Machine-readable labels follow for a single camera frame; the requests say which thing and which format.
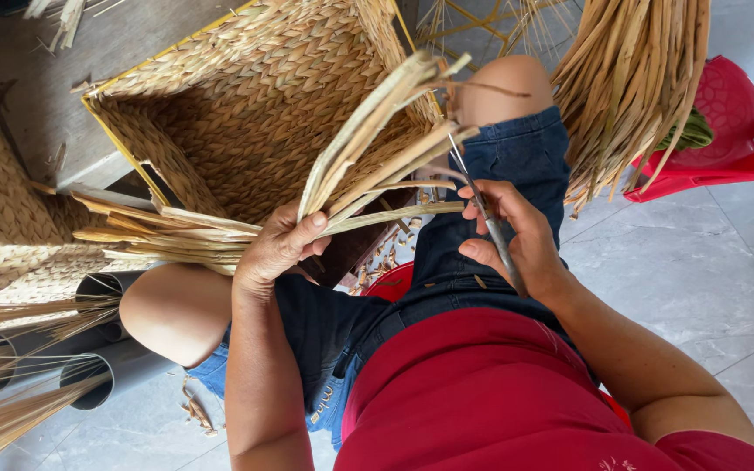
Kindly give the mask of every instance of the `denim jeans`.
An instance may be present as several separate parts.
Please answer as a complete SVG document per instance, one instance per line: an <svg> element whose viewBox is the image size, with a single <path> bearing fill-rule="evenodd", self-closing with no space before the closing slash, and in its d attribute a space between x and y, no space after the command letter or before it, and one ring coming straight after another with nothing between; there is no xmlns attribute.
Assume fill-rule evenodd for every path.
<svg viewBox="0 0 754 471"><path fill-rule="evenodd" d="M560 112L541 113L484 126L465 141L464 161L471 177L508 180L549 220L555 244L569 184L564 155L569 145ZM450 162L455 170L455 163ZM447 201L461 200L449 192ZM503 221L505 239L514 230ZM460 213L437 215L417 239L410 290L396 303L379 297L349 296L309 283L300 275L276 281L276 299L290 347L302 376L308 430L328 429L339 450L348 395L374 351L404 328L460 307L497 307L531 317L571 341L555 316L532 298L520 298L492 268L458 253L476 234L476 221ZM474 276L487 285L482 289ZM223 397L230 330L210 358L188 373Z"/></svg>

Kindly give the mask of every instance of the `red plastic chair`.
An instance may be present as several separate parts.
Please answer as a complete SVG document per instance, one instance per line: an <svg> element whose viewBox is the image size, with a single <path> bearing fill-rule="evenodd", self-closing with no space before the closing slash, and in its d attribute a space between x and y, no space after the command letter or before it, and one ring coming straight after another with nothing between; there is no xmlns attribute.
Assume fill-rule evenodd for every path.
<svg viewBox="0 0 754 471"><path fill-rule="evenodd" d="M375 283L364 289L361 296L379 296L393 303L397 301L412 286L412 267L414 262L404 263L403 265L396 266L390 271L386 272L380 278L377 278ZM613 399L609 394L601 391L601 395L604 396L604 400L613 409L619 418L630 427L630 417L627 412Z"/></svg>
<svg viewBox="0 0 754 471"><path fill-rule="evenodd" d="M701 185L754 181L754 85L747 73L721 55L709 60L695 106L714 131L714 141L701 149L674 151L644 194L636 188L625 198L643 203ZM654 153L642 173L653 175L664 153Z"/></svg>

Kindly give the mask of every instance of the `leg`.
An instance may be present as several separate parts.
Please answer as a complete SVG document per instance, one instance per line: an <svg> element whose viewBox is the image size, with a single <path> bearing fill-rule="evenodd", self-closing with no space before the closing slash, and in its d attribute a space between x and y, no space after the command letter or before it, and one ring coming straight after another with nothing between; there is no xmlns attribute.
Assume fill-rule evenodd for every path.
<svg viewBox="0 0 754 471"><path fill-rule="evenodd" d="M539 60L528 55L495 59L468 81L530 93L531 96L516 98L482 88L461 88L456 96L456 118L464 126L489 126L540 113L555 104L551 98L549 75Z"/></svg>
<svg viewBox="0 0 754 471"><path fill-rule="evenodd" d="M130 286L119 311L138 342L194 368L220 345L231 322L231 278L199 265L157 266Z"/></svg>
<svg viewBox="0 0 754 471"><path fill-rule="evenodd" d="M487 64L470 82L531 95L516 98L489 89L460 89L456 97L459 123L480 126L479 136L464 143L463 158L471 177L514 184L549 220L558 244L569 184L564 160L569 138L543 66L528 56L508 56ZM450 166L457 170L452 160ZM447 200L461 199L451 192ZM503 232L506 240L514 237L507 222ZM458 213L437 215L424 226L415 250L412 288L398 302L403 324L460 307L497 307L545 324L573 346L546 306L532 298L521 299L492 268L458 253L458 246L471 237L480 237L476 221L464 220ZM487 288L479 286L476 276Z"/></svg>
<svg viewBox="0 0 754 471"><path fill-rule="evenodd" d="M568 136L554 107L548 75L537 59L512 55L490 62L469 81L531 95L516 98L482 88L461 88L456 97L457 119L463 125L480 126L481 132L465 142L464 161L471 177L513 183L549 219L557 243L569 178L564 161ZM452 159L450 166L456 169ZM450 192L447 200L460 198ZM507 223L503 229L506 239L513 237ZM460 214L437 215L420 234L413 289L473 275L486 283L488 278L495 285L504 283L492 269L458 253L458 246L470 237L478 237L474 221L465 221Z"/></svg>
<svg viewBox="0 0 754 471"><path fill-rule="evenodd" d="M389 302L354 297L310 283L299 274L276 281L276 300L302 376L308 429L333 430L341 441L341 414L355 375L334 377ZM220 398L229 356L231 278L202 266L173 263L147 271L121 299L124 326L136 340L188 368Z"/></svg>

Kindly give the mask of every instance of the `yellow wire frame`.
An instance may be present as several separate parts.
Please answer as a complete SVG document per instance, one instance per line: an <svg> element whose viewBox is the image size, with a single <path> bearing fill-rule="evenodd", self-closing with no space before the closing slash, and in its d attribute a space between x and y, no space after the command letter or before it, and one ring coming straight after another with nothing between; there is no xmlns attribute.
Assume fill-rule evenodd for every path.
<svg viewBox="0 0 754 471"><path fill-rule="evenodd" d="M539 10L541 8L551 7L553 5L557 5L557 4L563 3L565 1L566 0L544 0L541 3L538 3L537 9ZM447 48L443 47L443 44L438 44L435 41L436 39L443 38L444 36L447 36L447 35L450 35L450 34L460 33L462 31L465 31L465 30L470 29L472 27L481 27L485 31L487 31L488 33L492 34L494 37L499 38L499 40L501 40L503 42L502 47L499 48L499 55L498 55L498 57L499 57L499 56L502 56L502 55L510 54L511 51L514 50L514 47L517 45L519 39L521 37L523 37L523 35L525 33L525 29L528 28L528 25L534 20L534 16L532 15L533 12L532 12L532 10L530 8L522 8L521 7L518 10L513 11L511 13L497 14L497 10L499 9L499 4L500 4L499 0L497 0L496 5L494 5L494 8L484 18L476 17L475 15L473 15L470 12L466 11L464 8L456 5L455 2L453 2L452 0L444 0L444 3L445 3L446 6L449 6L452 9L456 10L456 12L458 12L461 16L464 16L467 19L469 19L470 23L463 24L461 26L452 27L450 29L443 30L443 31L441 31L439 33L428 34L426 36L419 37L418 38L418 43L419 44L424 44L424 43L432 44L432 46L434 48L440 48L441 50L444 51L444 54L450 55L453 59L457 59L458 58L458 53L455 52L455 51L452 51L450 49L447 49ZM498 31L496 28L490 26L490 23L501 21L503 19L508 19L510 17L517 17L519 19L519 21L518 21L517 25L514 26L514 28L512 28L511 31L510 31L510 33L508 33L508 34L504 34L504 33L500 32L500 31ZM525 25L523 25L523 22L525 22L526 17L528 17L528 23L525 24ZM514 33L517 32L518 28L520 28L519 33L517 34L517 36L514 38L513 41L510 41L510 44L509 44L509 40L511 39L511 37L514 36ZM467 68L470 69L470 70L475 71L475 70L478 70L479 67L476 66L475 64L468 64Z"/></svg>
<svg viewBox="0 0 754 471"><path fill-rule="evenodd" d="M132 69L130 69L130 70L128 70L128 71L126 71L126 72L124 72L124 73L122 73L120 75L117 75L117 76L113 77L112 79L108 80L103 85L101 85L98 88L96 88L95 90L88 91L88 92L84 93L80 97L80 102L83 103L83 105L86 107L86 110L92 116L94 116L95 119L100 124L100 126L104 128L104 132L108 136L110 136L110 140L112 141L112 143L116 146L116 148L120 151L120 153L124 156L124 158L127 159L127 161L132 165L132 167L135 168L136 172L138 172L138 174L141 175L142 178L144 178L144 181L147 183L147 186L150 187L150 189L152 190L153 194L159 199L159 201L162 203L162 205L171 206L170 202L168 201L168 198L165 197L165 195L162 193L162 190L160 190L159 187L156 185L156 182L154 182L153 179L150 177L150 175L147 174L147 172L144 170L144 167L142 167L141 163L138 162L138 159L136 159L136 157L132 154L132 152L130 152L130 149L127 148L127 146L125 146L124 143L121 142L121 140L118 138L118 136L116 136L110 130L110 127L107 125L107 123L105 123L104 120L97 114L97 112L96 112L95 108L92 106L90 100L95 99L94 97L98 96L99 93L105 91L110 85L115 84L118 80L120 80L120 79L122 79L122 78L124 78L124 77L126 77L126 76L128 76L130 74L132 74L133 72L141 69L141 67L143 67L145 65L151 64L152 62L154 62L155 60L161 58L165 54L167 54L167 53L169 53L169 52L171 52L173 50L176 50L177 48L179 48L179 46L187 43L188 41L194 40L195 37L200 36L201 34L207 32L207 31L209 31L211 29L214 29L215 27L221 26L223 23L225 23L226 21L228 21L230 18L238 16L238 14L240 12L242 12L243 10L246 10L246 8L248 8L248 7L251 7L255 3L257 3L257 0L250 0L249 2L244 3L243 5L241 5L240 7L236 8L234 10L230 9L229 14L226 14L223 17L215 20L214 22L212 22L211 24L203 27L202 29L200 29L196 33L194 33L194 34L192 34L190 36L186 36L185 38L183 38L178 43L173 44L173 45L169 46L168 48L165 48L164 50L162 50L162 52L160 52L160 53L152 56L149 59L144 60L143 62L141 62L141 64L136 65ZM406 23L403 21L403 16L401 16L401 10L398 8L397 2L395 2L395 0L391 0L391 5L394 8L394 14L395 14L395 16L397 16L398 21L401 22L401 27L403 28L403 33L405 34L406 39L409 41L409 45L411 46L412 51L415 51L415 42L412 40L412 37L409 34L409 29L406 27ZM438 101L435 99L435 94L433 94L430 91L428 93L428 96L430 98L430 102L431 102L432 106L435 108L435 113L438 116L443 116L443 113L441 111L441 107L438 106Z"/></svg>

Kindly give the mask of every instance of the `gray tile floor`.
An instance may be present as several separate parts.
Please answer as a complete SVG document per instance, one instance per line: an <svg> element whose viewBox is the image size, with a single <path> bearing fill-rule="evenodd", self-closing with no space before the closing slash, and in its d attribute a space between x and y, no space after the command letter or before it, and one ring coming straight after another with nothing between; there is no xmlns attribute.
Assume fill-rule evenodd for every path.
<svg viewBox="0 0 754 471"><path fill-rule="evenodd" d="M462 4L484 14L492 3ZM565 3L573 17L579 4ZM754 3L714 4L709 55L725 55L754 80ZM571 45L559 28L550 34L554 47L541 55L549 69ZM467 37L454 46L481 57L488 36ZM514 51L522 52L519 44ZM754 422L754 183L697 188L643 205L620 195L598 200L564 222L560 240L584 284L716 374ZM0 470L228 469L222 402L192 383L219 429L205 437L185 424L182 372L173 373L94 412L59 412L0 454ZM317 469L330 469L329 437L314 434L312 442Z"/></svg>

